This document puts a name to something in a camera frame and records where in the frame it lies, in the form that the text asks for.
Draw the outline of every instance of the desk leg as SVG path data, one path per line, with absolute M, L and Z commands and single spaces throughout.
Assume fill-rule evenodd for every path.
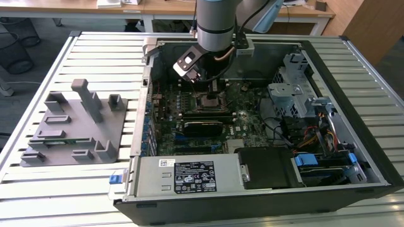
M 310 34 L 309 35 L 321 35 L 322 34 L 322 31 L 325 29 L 325 26 L 328 24 L 328 21 L 329 21 L 329 18 L 328 17 L 321 17 L 318 18 L 318 21 L 317 23 L 314 24 L 314 27 L 310 31 Z
M 52 20 L 53 20 L 53 23 L 54 23 L 54 25 L 57 27 L 62 26 L 62 24 L 61 24 L 61 18 L 52 18 Z
M 141 15 L 142 22 L 144 22 L 144 31 L 150 33 L 153 32 L 153 15 L 145 14 Z
M 10 88 L 10 86 L 8 86 L 8 84 L 1 78 L 0 78 L 0 94 L 2 94 L 4 96 L 12 96 L 13 94 L 13 89 Z

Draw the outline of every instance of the blue drive latch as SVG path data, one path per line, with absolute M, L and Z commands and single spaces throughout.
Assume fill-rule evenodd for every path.
M 297 166 L 316 166 L 318 164 L 316 156 L 313 154 L 301 154 L 294 157 Z

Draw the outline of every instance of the warning label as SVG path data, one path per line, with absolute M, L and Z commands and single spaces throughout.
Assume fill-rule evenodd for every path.
M 174 163 L 174 192 L 197 193 L 216 191 L 213 161 Z

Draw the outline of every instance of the metal rail table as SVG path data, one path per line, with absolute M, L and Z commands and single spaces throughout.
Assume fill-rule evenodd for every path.
M 133 227 L 108 198 L 109 175 L 128 167 L 144 65 L 142 39 L 182 34 L 82 32 L 69 37 L 0 154 L 0 225 L 8 227 Z M 404 103 L 349 41 L 337 37 L 250 35 L 253 39 L 309 40 L 396 169 L 404 175 Z M 49 91 L 78 98 L 76 78 L 89 81 L 98 97 L 118 93 L 129 99 L 118 162 L 113 164 L 20 167 Z M 322 84 L 316 80 L 320 90 Z M 404 191 L 360 201 L 336 212 L 186 224 L 196 226 L 404 226 Z

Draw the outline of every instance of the floor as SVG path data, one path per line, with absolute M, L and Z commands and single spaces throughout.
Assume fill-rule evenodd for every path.
M 125 21 L 118 19 L 62 19 L 61 27 L 56 27 L 49 18 L 33 18 L 32 22 L 41 38 L 41 43 L 26 49 L 36 66 L 21 75 L 10 75 L 0 68 L 0 76 L 6 82 L 42 81 L 72 30 L 121 32 L 125 25 Z M 401 98 L 404 97 L 402 62 L 404 40 L 400 40 L 376 66 L 376 69 Z M 21 83 L 10 84 L 10 86 L 14 90 L 14 95 L 12 97 L 0 96 L 0 132 L 8 133 L 13 131 L 38 85 Z M 4 147 L 5 142 L 6 137 L 0 136 L 0 148 Z

